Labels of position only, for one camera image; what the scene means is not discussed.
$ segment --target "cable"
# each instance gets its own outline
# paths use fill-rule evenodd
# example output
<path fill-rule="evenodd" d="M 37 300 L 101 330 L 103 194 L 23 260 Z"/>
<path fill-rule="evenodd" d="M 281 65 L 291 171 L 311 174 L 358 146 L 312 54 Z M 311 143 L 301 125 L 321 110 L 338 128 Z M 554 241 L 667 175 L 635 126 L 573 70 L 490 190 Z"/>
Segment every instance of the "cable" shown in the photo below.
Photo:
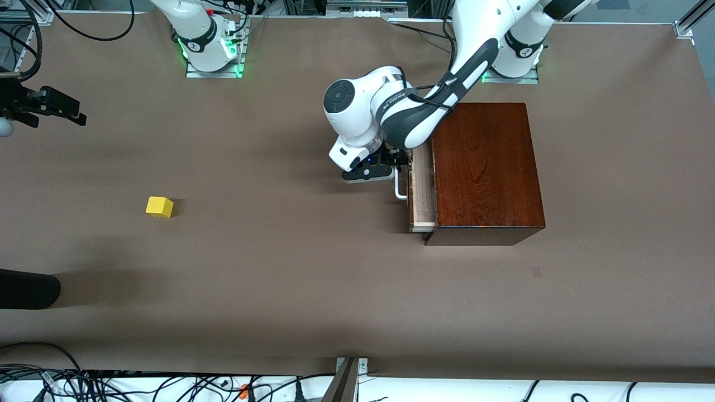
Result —
<path fill-rule="evenodd" d="M 66 379 L 66 380 L 67 380 L 67 376 L 70 376 L 70 377 L 74 377 L 74 378 L 77 379 L 78 381 L 85 381 L 85 382 L 87 382 L 87 381 L 95 381 L 93 378 L 90 378 L 90 377 L 85 376 L 85 375 L 82 375 L 82 374 L 75 373 L 75 372 L 73 372 L 73 371 L 58 370 L 58 369 L 54 369 L 54 368 L 42 368 L 42 367 L 33 366 L 33 365 L 28 365 L 28 364 L 24 364 L 24 365 L 23 365 L 23 364 L 5 364 L 5 365 L 0 365 L 0 368 L 25 368 L 25 369 L 29 368 L 29 369 L 31 369 L 31 370 L 32 370 L 32 369 L 36 370 L 36 373 L 37 373 L 37 374 L 41 374 L 42 372 L 58 373 L 58 374 L 60 374 L 61 376 L 63 376 L 64 379 Z M 105 385 L 106 385 L 106 387 L 112 389 L 112 390 L 116 393 L 116 396 L 123 396 L 125 393 L 127 393 L 127 392 L 124 392 L 124 391 L 119 390 L 118 388 L 116 388 L 116 387 L 114 387 L 114 386 L 112 386 L 112 385 L 109 385 L 108 383 L 105 384 Z M 55 393 L 55 392 L 53 392 L 51 389 L 49 389 L 48 392 L 49 392 L 51 395 L 54 395 L 54 396 L 64 396 L 64 397 L 67 397 L 67 395 Z M 88 393 L 82 392 L 82 387 L 80 387 L 80 393 L 74 395 L 74 397 L 78 398 L 78 397 L 80 397 L 80 396 L 86 396 L 86 395 L 88 395 Z M 122 400 L 123 400 L 124 402 L 132 402 L 132 401 L 129 400 L 126 396 L 125 396 Z"/>
<path fill-rule="evenodd" d="M 583 396 L 581 393 L 572 393 L 571 394 L 571 402 L 576 402 L 576 398 L 581 398 L 583 399 L 583 402 L 588 402 L 588 398 Z"/>
<path fill-rule="evenodd" d="M 531 384 L 531 387 L 529 388 L 529 392 L 526 394 L 526 398 L 522 399 L 521 402 L 529 402 L 529 399 L 531 399 L 531 394 L 534 393 L 534 389 L 536 389 L 536 386 L 538 385 L 539 380 L 534 381 Z"/>
<path fill-rule="evenodd" d="M 449 57 L 449 67 L 447 70 L 451 70 L 452 67 L 454 67 L 454 61 L 455 58 L 457 57 L 457 40 L 454 39 L 449 32 L 447 32 L 447 18 L 449 18 L 449 15 L 452 14 L 452 9 L 454 9 L 454 5 L 456 4 L 456 0 L 453 0 L 449 8 L 447 9 L 447 14 L 445 17 L 442 19 L 442 32 L 444 35 L 446 35 L 449 38 L 449 43 L 451 46 L 451 52 L 450 52 L 450 57 Z"/>
<path fill-rule="evenodd" d="M 32 24 L 22 24 L 22 25 L 16 25 L 13 26 L 10 29 L 10 35 L 12 36 L 17 36 L 20 33 L 20 30 L 23 28 L 27 28 L 28 26 L 32 26 Z M 10 46 L 12 47 L 12 59 L 13 59 L 13 64 L 12 64 L 12 69 L 14 70 L 15 67 L 17 67 L 17 57 L 22 53 L 22 51 L 17 50 L 15 47 L 15 41 L 10 38 Z"/>
<path fill-rule="evenodd" d="M 628 390 L 626 391 L 626 402 L 631 402 L 631 391 L 633 390 L 633 387 L 636 386 L 638 381 L 631 383 L 630 386 L 628 386 Z"/>
<path fill-rule="evenodd" d="M 92 39 L 92 40 L 94 40 L 94 41 L 100 41 L 100 42 L 116 41 L 116 40 L 118 40 L 118 39 L 121 39 L 121 38 L 125 37 L 125 36 L 129 33 L 129 31 L 131 31 L 132 28 L 134 27 L 134 18 L 135 18 L 135 16 L 137 15 L 136 11 L 134 10 L 134 0 L 129 0 L 129 7 L 132 9 L 132 19 L 129 20 L 129 26 L 127 27 L 127 29 L 125 29 L 124 32 L 122 32 L 122 33 L 119 34 L 119 35 L 111 36 L 111 37 L 109 37 L 109 38 L 100 38 L 100 37 L 97 37 L 97 36 L 92 36 L 92 35 L 90 35 L 90 34 L 85 34 L 84 32 L 82 32 L 82 31 L 80 31 L 79 29 L 77 29 L 77 28 L 75 28 L 74 26 L 72 26 L 69 22 L 65 21 L 65 19 L 62 18 L 62 16 L 60 15 L 60 13 L 57 12 L 57 9 L 54 8 L 54 6 L 52 5 L 52 2 L 51 2 L 51 1 L 48 1 L 46 4 L 47 4 L 47 6 L 50 8 L 50 10 L 52 10 L 52 13 L 53 13 L 64 25 L 66 25 L 67 28 L 70 28 L 72 31 L 74 31 L 74 32 L 76 32 L 76 33 L 78 33 L 78 34 L 84 36 L 85 38 Z"/>
<path fill-rule="evenodd" d="M 46 347 L 49 347 L 49 348 L 53 348 L 53 349 L 59 350 L 63 355 L 65 355 L 65 357 L 67 357 L 67 358 L 69 359 L 69 361 L 72 363 L 72 365 L 74 366 L 74 368 L 77 369 L 77 373 L 78 373 L 78 374 L 79 374 L 79 372 L 81 371 L 81 369 L 79 368 L 79 364 L 77 363 L 77 360 L 74 359 L 74 356 L 72 356 L 72 354 L 70 354 L 70 352 L 68 352 L 67 350 L 64 350 L 62 347 L 57 346 L 57 345 L 55 345 L 54 343 L 49 343 L 49 342 L 18 342 L 18 343 L 11 343 L 11 344 L 9 344 L 9 345 L 5 345 L 5 346 L 1 347 L 1 348 L 0 348 L 0 352 L 2 352 L 2 351 L 5 350 L 5 349 L 16 348 L 17 346 L 32 346 L 32 345 L 34 345 L 34 346 L 46 346 Z"/>
<path fill-rule="evenodd" d="M 237 12 L 240 12 L 241 14 L 248 15 L 248 13 L 246 11 L 239 10 L 239 9 L 233 9 L 231 7 L 228 7 L 228 5 L 226 5 L 226 4 L 218 4 L 218 3 L 214 3 L 213 1 L 210 1 L 210 0 L 201 0 L 201 1 L 203 1 L 204 3 L 211 4 L 212 6 L 221 7 L 224 10 L 237 11 Z"/>
<path fill-rule="evenodd" d="M 422 11 L 422 9 L 424 9 L 425 6 L 427 5 L 427 3 L 429 3 L 429 2 L 430 2 L 430 0 L 425 0 L 425 2 L 422 3 L 422 5 L 419 8 L 417 8 L 417 11 L 415 11 L 415 13 L 410 16 L 410 18 L 415 18 L 415 15 L 419 14 L 420 11 Z"/>
<path fill-rule="evenodd" d="M 269 396 L 270 396 L 271 398 L 273 398 L 273 394 L 274 394 L 274 393 L 276 393 L 276 392 L 278 392 L 279 390 L 281 390 L 281 389 L 283 389 L 283 388 L 285 388 L 285 387 L 287 387 L 287 386 L 289 386 L 289 385 L 292 385 L 292 384 L 294 384 L 294 383 L 296 383 L 296 382 L 298 382 L 298 381 L 307 380 L 307 379 L 309 379 L 309 378 L 328 377 L 328 376 L 335 376 L 335 374 L 333 374 L 333 373 L 312 374 L 312 375 L 310 375 L 310 376 L 299 377 L 299 378 L 297 378 L 297 379 L 295 379 L 295 380 L 293 380 L 293 381 L 288 381 L 287 383 L 281 385 L 280 387 L 276 387 L 276 389 L 270 391 L 267 395 L 264 395 L 261 399 L 259 399 L 259 400 L 256 401 L 256 402 L 261 402 L 261 401 L 263 401 L 264 399 L 268 398 Z"/>
<path fill-rule="evenodd" d="M 430 31 L 426 31 L 426 30 L 424 30 L 424 29 L 415 28 L 414 26 L 403 25 L 403 24 L 393 24 L 393 25 L 394 25 L 394 26 L 399 26 L 400 28 L 405 28 L 405 29 L 410 29 L 410 30 L 412 30 L 412 31 L 421 32 L 421 33 L 423 33 L 423 34 L 436 36 L 436 37 L 438 37 L 438 38 L 447 39 L 448 41 L 452 41 L 452 40 L 453 40 L 453 39 L 452 39 L 451 37 L 449 37 L 449 36 L 440 35 L 440 34 L 437 34 L 437 33 L 435 33 L 435 32 L 430 32 Z"/>
<path fill-rule="evenodd" d="M 305 402 L 305 396 L 303 395 L 303 386 L 300 384 L 300 377 L 295 378 L 295 401 L 294 402 Z"/>
<path fill-rule="evenodd" d="M 405 89 L 407 89 L 407 78 L 405 77 L 405 70 L 404 70 L 402 67 L 400 67 L 400 66 L 397 66 L 397 68 L 400 70 L 400 74 L 402 74 L 403 87 L 404 87 Z M 437 108 L 439 108 L 439 109 L 447 109 L 447 110 L 448 110 L 448 113 L 452 113 L 452 112 L 455 111 L 454 106 L 448 106 L 448 105 L 446 105 L 446 104 L 437 103 L 437 102 L 432 101 L 432 100 L 429 99 L 429 98 L 423 98 L 423 97 L 420 97 L 420 96 L 418 96 L 418 95 L 416 95 L 416 94 L 409 94 L 409 95 L 407 96 L 407 98 L 409 98 L 409 99 L 411 99 L 411 100 L 413 100 L 413 101 L 415 101 L 415 102 L 422 102 L 422 103 L 429 104 L 430 106 L 434 106 L 434 107 L 437 107 Z"/>
<path fill-rule="evenodd" d="M 261 17 L 261 20 L 258 21 L 258 24 L 256 24 L 256 26 L 251 28 L 251 30 L 248 32 L 248 34 L 246 36 L 243 37 L 243 39 L 248 39 L 248 37 L 251 36 L 252 33 L 256 32 L 256 30 L 258 29 L 259 26 L 261 26 L 263 21 L 267 20 L 268 18 L 269 18 L 268 16 Z"/>
<path fill-rule="evenodd" d="M 31 79 L 32 77 L 34 77 L 34 75 L 37 74 L 37 72 L 40 70 L 40 65 L 42 63 L 42 33 L 40 32 L 40 26 L 37 24 L 37 18 L 35 17 L 34 10 L 30 7 L 29 4 L 27 4 L 26 0 L 20 0 L 20 3 L 22 3 L 22 6 L 25 8 L 25 11 L 27 11 L 27 14 L 30 16 L 32 26 L 35 28 L 35 34 L 37 35 L 37 50 L 36 51 L 31 50 L 31 48 L 29 46 L 25 45 L 25 42 L 17 39 L 16 36 L 9 35 L 9 38 L 11 41 L 13 41 L 13 40 L 17 41 L 17 43 L 22 45 L 25 49 L 28 49 L 30 51 L 30 53 L 32 53 L 32 55 L 35 57 L 35 60 L 32 63 L 32 65 L 30 66 L 30 68 L 27 69 L 26 72 L 20 73 L 19 81 L 24 82 L 24 81 L 27 81 L 28 79 Z M 5 35 L 9 34 L 9 32 L 5 31 L 4 29 L 2 32 Z"/>

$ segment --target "brown paper tabletop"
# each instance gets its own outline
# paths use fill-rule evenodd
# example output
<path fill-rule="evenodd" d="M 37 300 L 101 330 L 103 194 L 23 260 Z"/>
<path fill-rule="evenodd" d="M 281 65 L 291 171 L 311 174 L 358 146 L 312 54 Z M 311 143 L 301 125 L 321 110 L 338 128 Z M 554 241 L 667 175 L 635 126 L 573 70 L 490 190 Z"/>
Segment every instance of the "brown paper tabletop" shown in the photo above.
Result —
<path fill-rule="evenodd" d="M 68 19 L 109 35 L 128 17 Z M 538 86 L 479 84 L 467 102 L 527 104 L 547 228 L 445 248 L 407 234 L 391 183 L 346 185 L 327 155 L 331 82 L 444 72 L 415 32 L 270 19 L 244 78 L 216 80 L 183 77 L 157 12 L 111 43 L 43 34 L 28 86 L 77 98 L 88 124 L 1 139 L 0 258 L 62 273 L 70 307 L 1 311 L 2 343 L 59 343 L 85 368 L 306 373 L 351 355 L 398 376 L 712 378 L 715 107 L 670 26 L 559 24 Z M 151 195 L 180 216 L 146 215 Z"/>

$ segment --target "wooden block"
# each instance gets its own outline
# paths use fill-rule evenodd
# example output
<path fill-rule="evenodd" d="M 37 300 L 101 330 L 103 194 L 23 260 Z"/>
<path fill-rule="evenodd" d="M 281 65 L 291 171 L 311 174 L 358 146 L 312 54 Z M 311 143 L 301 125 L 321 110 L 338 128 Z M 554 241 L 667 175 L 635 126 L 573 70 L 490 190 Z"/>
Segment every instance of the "wooden block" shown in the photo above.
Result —
<path fill-rule="evenodd" d="M 166 197 L 149 197 L 147 214 L 153 217 L 172 217 L 174 202 Z"/>
<path fill-rule="evenodd" d="M 526 105 L 462 103 L 432 136 L 428 245 L 515 245 L 546 226 Z"/>

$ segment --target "metal bracket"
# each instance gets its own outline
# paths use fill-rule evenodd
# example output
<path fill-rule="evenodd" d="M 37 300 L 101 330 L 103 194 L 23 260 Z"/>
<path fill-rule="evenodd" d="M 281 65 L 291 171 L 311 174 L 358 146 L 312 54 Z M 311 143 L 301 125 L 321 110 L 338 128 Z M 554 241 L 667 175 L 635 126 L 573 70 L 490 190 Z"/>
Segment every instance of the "metal bracket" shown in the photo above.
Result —
<path fill-rule="evenodd" d="M 344 362 L 345 359 L 346 358 L 337 358 L 337 365 L 335 366 L 335 370 L 340 370 L 340 367 L 342 367 L 342 362 Z M 368 358 L 357 358 L 357 361 L 357 364 L 359 365 L 357 374 L 359 376 L 364 376 L 368 373 Z"/>
<path fill-rule="evenodd" d="M 367 372 L 367 358 L 338 358 L 337 373 L 321 402 L 355 402 L 358 376 Z"/>
<path fill-rule="evenodd" d="M 692 30 L 692 29 L 688 29 L 687 31 L 682 32 L 682 31 L 680 30 L 680 24 L 679 24 L 679 22 L 680 22 L 680 21 L 675 21 L 675 22 L 673 23 L 673 30 L 675 31 L 675 36 L 676 36 L 678 39 L 690 39 L 690 42 L 692 42 L 693 45 L 695 45 L 695 38 L 694 38 L 694 36 L 693 36 L 693 30 Z"/>
<path fill-rule="evenodd" d="M 482 76 L 482 82 L 492 82 L 495 84 L 528 84 L 537 85 L 538 84 L 538 69 L 536 66 L 532 67 L 525 76 L 519 78 L 508 78 L 499 75 L 492 69 L 488 69 Z"/>

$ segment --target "yellow cube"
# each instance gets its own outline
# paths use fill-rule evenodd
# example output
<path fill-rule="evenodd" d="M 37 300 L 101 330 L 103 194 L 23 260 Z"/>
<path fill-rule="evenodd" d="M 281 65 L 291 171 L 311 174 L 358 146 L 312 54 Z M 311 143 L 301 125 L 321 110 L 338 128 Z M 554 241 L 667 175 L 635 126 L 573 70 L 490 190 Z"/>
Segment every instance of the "yellow cube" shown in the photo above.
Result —
<path fill-rule="evenodd" d="M 147 214 L 155 217 L 172 217 L 174 202 L 166 197 L 149 197 Z"/>

